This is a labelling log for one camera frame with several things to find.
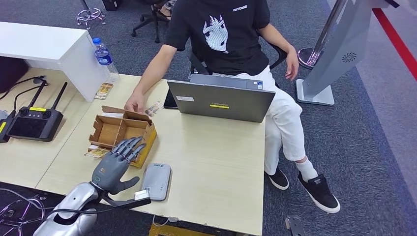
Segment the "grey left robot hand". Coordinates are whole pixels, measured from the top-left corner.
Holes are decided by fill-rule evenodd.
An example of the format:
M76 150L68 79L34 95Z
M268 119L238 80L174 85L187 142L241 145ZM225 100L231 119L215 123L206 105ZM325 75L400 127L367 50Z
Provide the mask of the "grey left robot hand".
M130 163L135 161L140 151L146 147L146 143L139 143L142 139L142 136L138 136L119 142L101 158L92 173L90 183L112 195L136 185L140 180L139 177L127 181L120 179L128 170Z

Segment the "person's left hand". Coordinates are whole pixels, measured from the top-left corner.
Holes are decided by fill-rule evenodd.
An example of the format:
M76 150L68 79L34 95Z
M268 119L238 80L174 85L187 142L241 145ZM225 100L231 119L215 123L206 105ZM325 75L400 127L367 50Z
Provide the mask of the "person's left hand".
M299 68L298 56L294 47L291 47L287 52L286 64L285 78L292 81L297 76Z

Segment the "person's right hand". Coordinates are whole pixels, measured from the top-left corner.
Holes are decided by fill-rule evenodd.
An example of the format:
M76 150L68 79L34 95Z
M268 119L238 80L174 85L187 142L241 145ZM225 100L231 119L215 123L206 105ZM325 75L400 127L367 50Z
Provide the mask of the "person's right hand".
M134 91L124 105L127 111L144 113L145 96L141 92Z

